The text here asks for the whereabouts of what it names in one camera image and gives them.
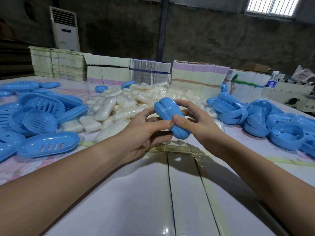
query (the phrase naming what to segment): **table surface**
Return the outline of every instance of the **table surface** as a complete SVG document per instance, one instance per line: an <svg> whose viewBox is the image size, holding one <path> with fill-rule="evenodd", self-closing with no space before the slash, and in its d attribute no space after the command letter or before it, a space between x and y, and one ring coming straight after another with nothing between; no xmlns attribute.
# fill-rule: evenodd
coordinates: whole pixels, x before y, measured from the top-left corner
<svg viewBox="0 0 315 236"><path fill-rule="evenodd" d="M99 95L97 84L59 81L53 91L86 100ZM9 83L14 80L2 80ZM0 104L16 97L0 98ZM274 102L285 112L304 114ZM265 138L256 138L238 126L225 132L275 164L315 186L315 161L299 152L283 150ZM186 141L204 148L191 135ZM86 147L80 146L74 152ZM14 156L0 164L0 184L49 165L69 154L24 160ZM147 153L139 161L116 170L72 206L44 235L288 235L254 192L222 160L173 153Z"/></svg>

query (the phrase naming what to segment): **air conditioner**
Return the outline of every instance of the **air conditioner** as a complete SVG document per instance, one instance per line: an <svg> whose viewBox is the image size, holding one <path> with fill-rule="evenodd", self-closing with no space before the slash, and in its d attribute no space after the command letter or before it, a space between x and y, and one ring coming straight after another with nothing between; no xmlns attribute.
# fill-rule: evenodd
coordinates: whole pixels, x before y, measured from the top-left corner
<svg viewBox="0 0 315 236"><path fill-rule="evenodd" d="M56 47L80 52L77 15L56 7L49 9Z"/></svg>

